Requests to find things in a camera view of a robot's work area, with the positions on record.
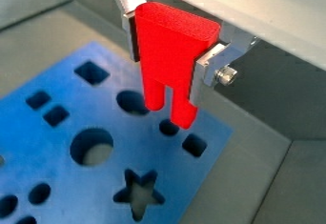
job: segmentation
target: white panel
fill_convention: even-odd
[[[326,0],[184,0],[326,70]]]

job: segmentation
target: blue shape sorter board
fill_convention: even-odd
[[[138,66],[92,42],[1,99],[0,223],[179,222],[231,128],[199,110],[179,129],[142,93]]]

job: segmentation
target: screw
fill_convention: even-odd
[[[231,67],[226,66],[222,69],[215,71],[215,79],[224,86],[228,86],[234,82],[236,74],[238,71]]]

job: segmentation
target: circular hole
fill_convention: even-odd
[[[178,133],[178,126],[170,119],[166,119],[159,123],[159,131],[168,136],[174,136]]]
[[[138,92],[120,92],[118,94],[118,104],[126,112],[134,115],[146,115],[150,112],[146,107],[144,97]]]
[[[5,164],[5,159],[4,159],[4,157],[0,155],[0,167],[3,167],[4,164]]]
[[[28,200],[33,205],[40,205],[51,194],[51,188],[45,183],[40,183],[29,192]]]
[[[81,166],[104,162],[114,150],[114,139],[103,129],[87,129],[79,133],[69,146],[69,155]]]
[[[16,222],[16,224],[37,224],[37,221],[32,216],[25,216]]]
[[[7,217],[16,208],[17,198],[15,195],[8,195],[0,199],[0,218]]]

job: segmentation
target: hole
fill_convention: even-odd
[[[190,134],[182,143],[182,148],[188,151],[195,157],[200,157],[207,144],[204,141],[194,134]]]
[[[5,158],[0,155],[0,167],[5,165]]]
[[[0,199],[0,218],[5,218],[15,211],[17,198],[15,195],[8,195]]]
[[[32,216],[25,216],[16,222],[16,224],[37,224],[37,221]]]
[[[146,115],[150,111],[146,107],[144,97],[134,91],[123,91],[118,94],[118,104],[122,109],[134,115]]]
[[[69,146],[69,155],[81,166],[103,163],[114,150],[114,139],[103,129],[87,129],[79,133]]]
[[[110,73],[100,68],[94,62],[88,61],[77,69],[75,73],[92,85],[100,84],[110,76]]]
[[[47,123],[56,127],[59,123],[61,123],[68,117],[68,112],[61,106],[56,106],[51,109],[51,111],[44,115],[44,120]]]
[[[114,195],[114,201],[130,204],[135,221],[142,221],[148,205],[162,205],[166,202],[163,195],[154,189],[156,176],[155,171],[144,176],[131,170],[124,172],[126,188]]]
[[[40,205],[51,194],[51,188],[45,183],[40,183],[28,194],[28,200],[33,205]]]
[[[176,135],[178,130],[178,126],[171,122],[170,119],[166,119],[159,123],[159,131],[167,136]]]
[[[49,99],[49,95],[44,91],[40,91],[25,100],[25,103],[33,110],[36,110],[49,101]]]

